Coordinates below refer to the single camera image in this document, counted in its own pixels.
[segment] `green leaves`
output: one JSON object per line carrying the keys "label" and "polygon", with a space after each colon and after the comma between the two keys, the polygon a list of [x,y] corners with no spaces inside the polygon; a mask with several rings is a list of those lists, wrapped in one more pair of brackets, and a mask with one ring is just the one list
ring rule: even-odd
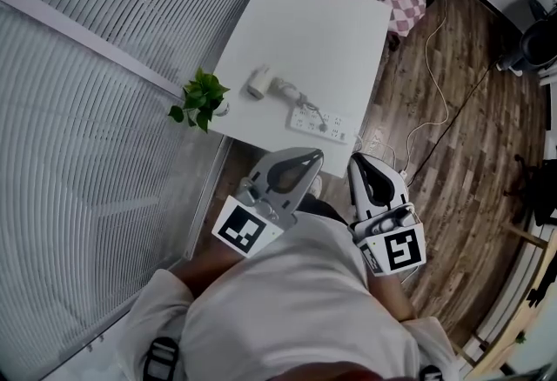
{"label": "green leaves", "polygon": [[172,106],[171,111],[168,112],[168,116],[174,118],[174,121],[177,123],[182,123],[184,121],[184,111],[180,106]]}
{"label": "green leaves", "polygon": [[516,344],[524,344],[526,341],[526,333],[524,331],[521,331],[514,340]]}
{"label": "green leaves", "polygon": [[188,97],[185,99],[184,107],[186,109],[198,109],[207,102],[207,97],[205,95],[200,95],[198,98]]}
{"label": "green leaves", "polygon": [[199,68],[195,74],[195,81],[190,81],[184,86],[184,108],[172,106],[168,115],[178,123],[187,117],[188,125],[197,125],[199,129],[207,132],[212,112],[223,102],[224,94],[228,90],[230,89],[221,85],[217,77],[211,73],[204,73],[203,69]]}
{"label": "green leaves", "polygon": [[207,133],[207,126],[209,124],[209,118],[205,112],[199,112],[198,117],[195,120],[199,126],[199,129]]}

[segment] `table top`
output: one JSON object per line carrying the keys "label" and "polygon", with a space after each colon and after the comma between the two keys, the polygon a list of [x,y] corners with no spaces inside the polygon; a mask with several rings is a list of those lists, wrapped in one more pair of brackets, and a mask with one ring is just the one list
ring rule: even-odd
{"label": "table top", "polygon": [[345,117],[357,132],[372,93],[391,8],[375,0],[251,0],[226,45],[215,75],[231,90],[230,112],[210,129],[268,151],[320,148],[323,171],[346,172],[356,136],[348,144],[288,127],[292,104],[245,91],[264,64],[294,84],[322,111]]}

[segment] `electrical outlet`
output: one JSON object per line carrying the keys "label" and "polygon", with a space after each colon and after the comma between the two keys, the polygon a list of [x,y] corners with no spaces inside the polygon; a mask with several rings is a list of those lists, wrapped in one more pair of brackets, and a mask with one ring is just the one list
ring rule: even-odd
{"label": "electrical outlet", "polygon": [[321,111],[321,115],[327,125],[326,132],[322,132],[319,126],[322,124],[321,118],[315,110],[300,109],[295,107],[290,120],[290,127],[300,130],[316,137],[326,138],[342,144],[348,144],[353,138],[348,137],[348,122],[339,115]]}

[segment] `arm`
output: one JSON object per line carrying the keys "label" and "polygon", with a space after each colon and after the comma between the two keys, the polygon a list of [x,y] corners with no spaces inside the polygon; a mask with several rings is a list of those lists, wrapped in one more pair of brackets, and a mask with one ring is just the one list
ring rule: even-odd
{"label": "arm", "polygon": [[174,276],[190,289],[195,299],[201,296],[209,285],[243,259],[235,250],[220,240],[212,240],[207,251],[185,262],[174,272]]}
{"label": "arm", "polygon": [[179,342],[191,303],[241,259],[236,251],[215,241],[174,274],[155,272],[128,313],[117,348],[117,361],[128,379],[143,379],[153,339],[164,336]]}
{"label": "arm", "polygon": [[375,277],[367,269],[367,289],[397,321],[416,318],[416,311],[396,275]]}

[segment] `cable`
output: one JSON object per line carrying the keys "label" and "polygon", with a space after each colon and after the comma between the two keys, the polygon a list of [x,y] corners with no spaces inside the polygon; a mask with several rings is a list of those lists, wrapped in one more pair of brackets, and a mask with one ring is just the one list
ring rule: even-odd
{"label": "cable", "polygon": [[412,130],[408,134],[408,137],[406,137],[406,156],[407,156],[407,160],[406,160],[406,166],[403,169],[404,172],[406,172],[406,170],[408,169],[408,166],[410,164],[410,154],[411,154],[411,151],[410,151],[410,137],[414,134],[414,132],[420,130],[424,126],[440,126],[440,125],[446,123],[449,119],[449,108],[446,106],[445,96],[443,95],[443,92],[441,91],[441,88],[439,87],[439,83],[437,82],[437,79],[435,79],[435,77],[433,76],[432,69],[429,65],[429,58],[427,57],[427,45],[429,44],[429,41],[432,39],[432,37],[434,37],[437,34],[437,32],[439,30],[441,30],[441,27],[443,27],[443,25],[445,25],[445,22],[446,22],[446,0],[445,0],[445,11],[444,11],[444,13],[445,13],[445,15],[443,16],[443,20],[439,24],[439,27],[437,27],[437,29],[435,29],[435,31],[431,35],[429,35],[429,37],[426,40],[426,47],[424,48],[424,56],[426,57],[426,66],[427,66],[427,71],[429,72],[429,76],[431,77],[433,83],[435,84],[435,87],[437,87],[437,90],[439,91],[439,94],[441,95],[441,99],[443,100],[443,104],[445,105],[446,116],[445,116],[445,119],[443,121],[441,121],[440,123],[433,122],[433,121],[428,121],[426,123],[420,124],[417,128],[415,128],[414,130]]}
{"label": "cable", "polygon": [[272,86],[276,90],[278,90],[278,92],[280,92],[282,95],[284,95],[287,98],[290,98],[299,108],[308,109],[316,112],[319,115],[319,118],[321,118],[321,124],[319,125],[319,130],[321,132],[327,132],[329,126],[327,126],[327,123],[325,122],[323,115],[321,115],[321,111],[319,110],[319,107],[317,107],[315,104],[310,103],[305,93],[300,92],[294,84],[287,83],[282,78],[274,78],[272,80]]}
{"label": "cable", "polygon": [[404,285],[404,282],[406,282],[410,277],[412,277],[412,276],[416,273],[416,271],[418,270],[418,268],[419,268],[419,266],[417,266],[416,268],[414,268],[413,271],[412,271],[408,276],[406,276],[404,279],[402,279],[402,280],[400,281],[400,284],[401,284],[401,285]]}
{"label": "cable", "polygon": [[489,73],[489,71],[494,67],[494,65],[496,65],[500,60],[500,57],[498,57],[495,61],[493,61],[489,67],[487,67],[486,71],[484,72],[484,74],[481,76],[480,80],[478,81],[478,83],[476,83],[474,85],[474,87],[472,88],[472,90],[470,90],[470,93],[468,93],[468,96],[465,98],[464,103],[462,103],[462,105],[459,107],[459,109],[456,112],[456,115],[454,116],[453,120],[451,121],[451,123],[446,127],[446,129],[443,131],[443,133],[441,134],[441,136],[439,137],[439,139],[435,142],[435,145],[432,147],[432,149],[429,151],[429,154],[427,154],[426,159],[421,163],[421,165],[419,166],[418,170],[416,170],[416,172],[414,172],[414,175],[412,177],[412,180],[410,181],[410,183],[408,184],[408,186],[410,186],[412,183],[414,183],[414,180],[416,179],[416,176],[419,174],[419,172],[423,169],[423,167],[426,165],[427,161],[429,160],[429,158],[431,157],[431,155],[433,154],[433,152],[435,151],[435,148],[437,148],[437,146],[439,145],[441,139],[445,136],[445,134],[448,132],[449,129],[451,129],[451,127],[453,127],[454,122],[456,121],[456,119],[459,117],[460,113],[462,112],[462,110],[464,109],[464,107],[466,106],[466,103],[468,102],[468,100],[470,99],[470,97],[473,95],[473,93],[476,91],[476,89],[478,89],[478,87],[480,86],[480,84],[483,82],[484,79],[486,79],[487,73]]}
{"label": "cable", "polygon": [[[364,140],[362,139],[362,137],[359,134],[356,134],[356,138],[359,140],[359,148],[357,148],[354,145],[354,152],[358,152],[359,150],[361,150],[364,147]],[[380,144],[381,146],[385,146],[386,148],[389,148],[390,150],[392,150],[393,151],[393,169],[394,169],[394,166],[397,163],[397,153],[395,152],[395,150],[392,146],[389,146],[388,144],[381,143],[380,141],[377,141],[377,140],[370,140],[366,143]]]}

